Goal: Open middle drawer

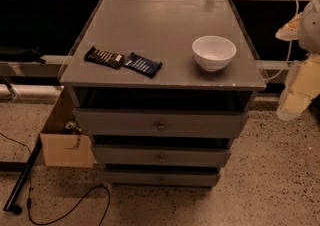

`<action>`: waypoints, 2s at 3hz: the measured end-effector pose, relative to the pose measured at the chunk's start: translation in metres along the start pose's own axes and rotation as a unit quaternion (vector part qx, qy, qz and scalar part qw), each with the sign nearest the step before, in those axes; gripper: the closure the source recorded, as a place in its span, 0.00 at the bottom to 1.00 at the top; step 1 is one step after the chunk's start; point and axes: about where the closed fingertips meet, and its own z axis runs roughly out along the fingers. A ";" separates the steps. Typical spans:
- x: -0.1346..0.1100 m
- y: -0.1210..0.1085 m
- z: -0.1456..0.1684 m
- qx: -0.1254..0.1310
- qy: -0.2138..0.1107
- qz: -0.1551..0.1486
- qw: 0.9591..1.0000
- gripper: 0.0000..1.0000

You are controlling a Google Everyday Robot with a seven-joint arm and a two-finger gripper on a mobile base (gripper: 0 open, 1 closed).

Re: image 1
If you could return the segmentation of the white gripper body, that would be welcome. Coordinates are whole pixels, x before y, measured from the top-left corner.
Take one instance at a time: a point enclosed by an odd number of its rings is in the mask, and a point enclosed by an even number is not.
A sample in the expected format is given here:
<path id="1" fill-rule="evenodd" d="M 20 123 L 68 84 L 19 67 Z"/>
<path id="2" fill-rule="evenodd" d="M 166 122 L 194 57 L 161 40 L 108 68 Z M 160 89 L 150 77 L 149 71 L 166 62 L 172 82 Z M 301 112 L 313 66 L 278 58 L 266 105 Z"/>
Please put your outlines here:
<path id="1" fill-rule="evenodd" d="M 303 10 L 298 31 L 299 46 L 320 54 L 320 0 L 311 0 Z"/>

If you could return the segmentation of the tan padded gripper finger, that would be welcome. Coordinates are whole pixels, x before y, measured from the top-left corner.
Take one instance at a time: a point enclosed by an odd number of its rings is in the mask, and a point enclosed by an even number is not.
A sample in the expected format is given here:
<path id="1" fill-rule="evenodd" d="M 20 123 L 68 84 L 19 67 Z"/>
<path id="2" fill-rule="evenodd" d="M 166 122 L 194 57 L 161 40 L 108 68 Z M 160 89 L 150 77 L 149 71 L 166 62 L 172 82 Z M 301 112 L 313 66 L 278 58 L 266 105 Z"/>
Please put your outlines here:
<path id="1" fill-rule="evenodd" d="M 276 32 L 275 37 L 283 41 L 297 40 L 301 18 L 302 13 L 295 15 L 288 23 Z"/>
<path id="2" fill-rule="evenodd" d="M 290 121 L 299 117 L 320 95 L 320 56 L 311 54 L 307 60 L 295 61 L 289 68 L 276 115 Z"/>

